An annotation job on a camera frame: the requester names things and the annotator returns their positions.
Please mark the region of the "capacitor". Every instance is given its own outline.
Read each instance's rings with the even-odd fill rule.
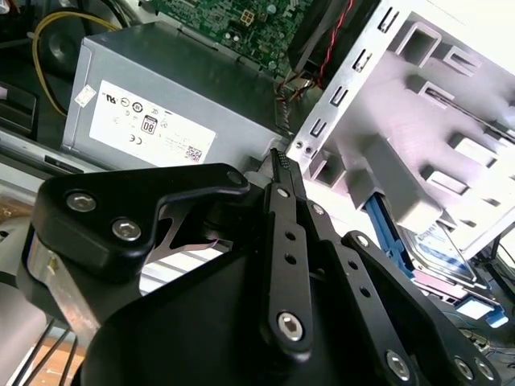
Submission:
[[[277,13],[277,7],[274,4],[269,4],[266,8],[267,14],[276,14]]]

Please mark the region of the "blue plastic tab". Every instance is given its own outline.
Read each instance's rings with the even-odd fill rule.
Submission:
[[[402,253],[404,252],[404,244],[401,240],[393,236],[390,231],[388,223],[385,220],[377,200],[379,198],[376,195],[370,197],[369,201],[365,204],[365,210],[367,211],[372,226],[377,234],[379,240],[379,246],[386,253],[386,255],[392,259],[395,265],[410,279],[414,279],[413,273],[406,267],[404,260],[402,259]]]

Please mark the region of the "red wire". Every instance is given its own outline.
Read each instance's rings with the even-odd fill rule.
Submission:
[[[319,79],[318,79],[318,84],[319,85],[322,84],[323,71],[325,70],[325,68],[329,64],[329,61],[331,61],[332,49],[335,46],[336,36],[338,35],[338,31],[340,30],[341,26],[344,25],[345,18],[347,17],[348,12],[352,9],[353,6],[354,6],[354,0],[349,0],[348,5],[347,5],[347,9],[340,16],[340,19],[338,20],[338,23],[336,24],[336,27],[332,30],[331,40],[330,40],[330,43],[329,43],[328,51],[327,51],[327,53],[325,55],[325,61],[323,62],[322,66],[320,67],[320,74],[319,74]]]

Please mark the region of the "bolt head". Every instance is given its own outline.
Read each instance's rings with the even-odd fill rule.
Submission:
[[[279,330],[289,339],[294,342],[299,341],[303,337],[303,325],[293,315],[288,312],[283,312],[278,318]]]
[[[124,241],[135,241],[142,235],[142,230],[134,221],[117,220],[113,224],[113,233]]]
[[[86,213],[97,207],[97,202],[91,195],[85,193],[72,193],[66,199],[66,204],[74,211]]]
[[[365,239],[362,235],[359,235],[357,237],[357,240],[360,242],[361,245],[363,245],[365,248],[368,247],[370,244],[369,244],[369,241],[367,239]]]
[[[386,352],[386,363],[390,370],[400,379],[400,380],[410,380],[410,368],[404,360],[401,358],[399,354],[394,351],[388,350]]]
[[[323,216],[325,214],[325,210],[317,203],[313,204],[313,210],[316,212],[317,215]]]
[[[495,379],[492,370],[490,370],[490,368],[485,363],[481,362],[479,358],[476,358],[476,366],[480,369],[481,374],[483,374],[487,380]]]
[[[461,372],[461,374],[463,374],[465,378],[467,378],[468,380],[474,379],[474,373],[463,360],[461,360],[460,358],[455,358],[454,363],[456,367],[459,369],[459,372]]]
[[[287,191],[285,191],[284,189],[282,189],[281,187],[277,189],[277,193],[279,193],[282,197],[284,197],[285,199],[287,199],[288,197],[290,197],[290,193],[288,193]]]

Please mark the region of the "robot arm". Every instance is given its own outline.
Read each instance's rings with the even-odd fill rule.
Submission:
[[[89,346],[79,384],[501,384],[366,235],[336,234],[295,162],[271,165],[265,189],[221,164],[42,185],[19,286]],[[218,240],[138,292],[147,261]]]

